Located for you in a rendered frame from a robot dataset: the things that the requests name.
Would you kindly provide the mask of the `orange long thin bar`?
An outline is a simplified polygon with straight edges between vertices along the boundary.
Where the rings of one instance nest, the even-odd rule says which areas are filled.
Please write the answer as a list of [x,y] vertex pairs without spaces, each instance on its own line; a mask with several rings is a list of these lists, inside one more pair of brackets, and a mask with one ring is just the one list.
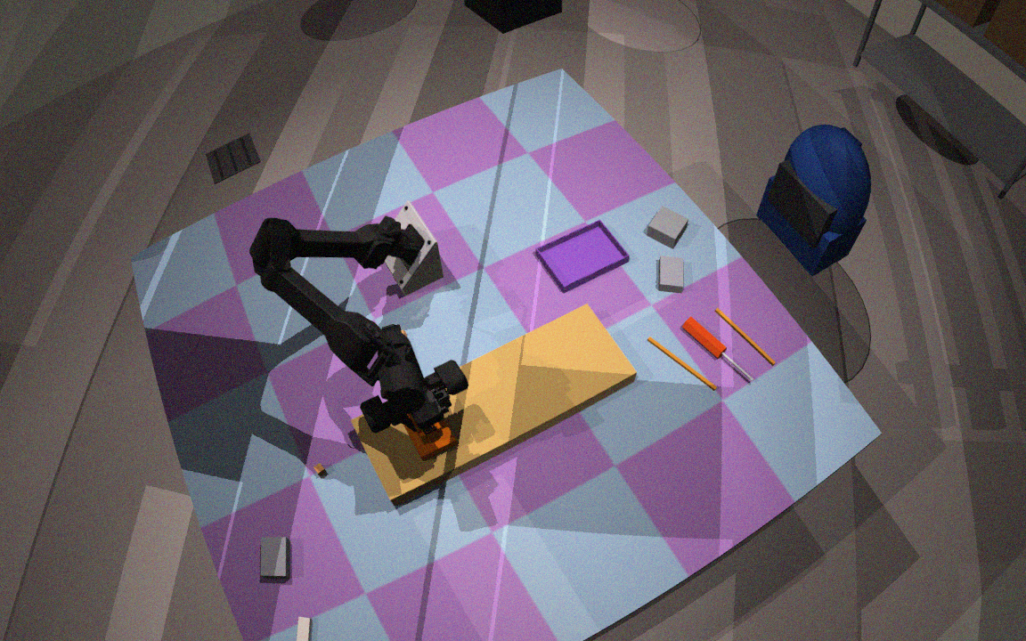
[[712,388],[712,389],[713,389],[713,391],[715,391],[715,390],[716,390],[716,388],[717,388],[717,386],[716,386],[716,385],[714,385],[713,383],[710,383],[709,380],[707,380],[707,378],[705,378],[705,377],[702,377],[702,375],[701,375],[700,373],[697,373],[697,372],[696,372],[696,371],[695,371],[694,369],[692,369],[692,368],[690,368],[690,367],[689,367],[689,366],[687,365],[687,363],[686,363],[686,362],[684,362],[684,361],[682,361],[682,360],[679,360],[679,357],[676,357],[676,356],[675,356],[675,354],[672,354],[671,352],[668,352],[668,350],[667,350],[666,348],[664,348],[664,346],[662,346],[661,344],[658,344],[658,342],[656,342],[656,340],[654,340],[654,339],[652,339],[652,338],[650,338],[650,339],[648,339],[648,340],[650,340],[650,342],[652,342],[652,345],[654,345],[654,346],[658,346],[658,349],[660,349],[660,350],[661,350],[661,352],[663,352],[663,353],[666,353],[666,354],[667,354],[667,356],[671,357],[673,361],[676,361],[676,362],[678,362],[678,363],[680,364],[680,366],[681,366],[682,368],[684,368],[684,369],[687,369],[687,370],[688,370],[688,372],[689,372],[689,373],[690,373],[692,375],[695,375],[695,377],[699,378],[699,380],[702,380],[702,383],[705,383],[706,385],[708,385],[708,386],[709,386],[709,388]]
[[746,342],[748,342],[748,344],[752,345],[753,348],[756,349],[756,352],[762,354],[762,357],[764,357],[766,361],[770,361],[770,364],[772,364],[772,366],[775,364],[772,358],[770,358],[770,355],[763,352],[762,349],[759,348],[759,346],[755,344],[754,340],[750,339],[750,337],[747,336],[744,331],[741,331],[741,328],[739,328],[736,325],[736,323],[732,323],[731,318],[728,318],[728,316],[726,316],[724,312],[721,312],[721,310],[718,308],[715,311],[726,321],[726,323],[731,325],[731,328],[735,329],[738,334],[741,334],[741,337],[743,337]]

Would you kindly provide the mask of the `purple rectangular tray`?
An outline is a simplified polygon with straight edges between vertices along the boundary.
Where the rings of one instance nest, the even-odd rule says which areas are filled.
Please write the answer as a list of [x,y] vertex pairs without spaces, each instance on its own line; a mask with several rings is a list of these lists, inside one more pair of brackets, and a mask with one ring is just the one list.
[[536,256],[563,293],[630,261],[601,219],[541,245]]

